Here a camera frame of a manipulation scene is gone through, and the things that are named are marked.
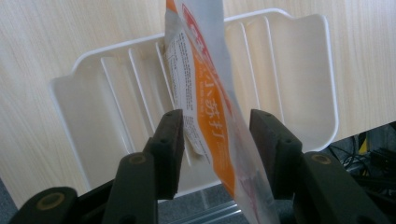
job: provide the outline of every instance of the plastic bag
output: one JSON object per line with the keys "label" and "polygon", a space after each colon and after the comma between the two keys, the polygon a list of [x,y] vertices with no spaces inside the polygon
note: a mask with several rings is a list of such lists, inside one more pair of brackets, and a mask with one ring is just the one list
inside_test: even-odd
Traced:
{"label": "plastic bag", "polygon": [[165,58],[186,135],[250,223],[278,223],[259,152],[234,96],[222,2],[167,0],[166,7]]}

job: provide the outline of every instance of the light wood grain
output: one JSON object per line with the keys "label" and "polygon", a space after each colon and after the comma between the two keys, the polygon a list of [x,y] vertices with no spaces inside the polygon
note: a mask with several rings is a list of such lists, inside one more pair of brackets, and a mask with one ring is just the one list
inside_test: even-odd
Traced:
{"label": "light wood grain", "polygon": [[[0,176],[17,206],[42,189],[86,191],[48,84],[82,53],[163,32],[165,0],[0,2]],[[329,21],[340,126],[396,120],[396,2],[224,0],[225,15],[279,7]]]}

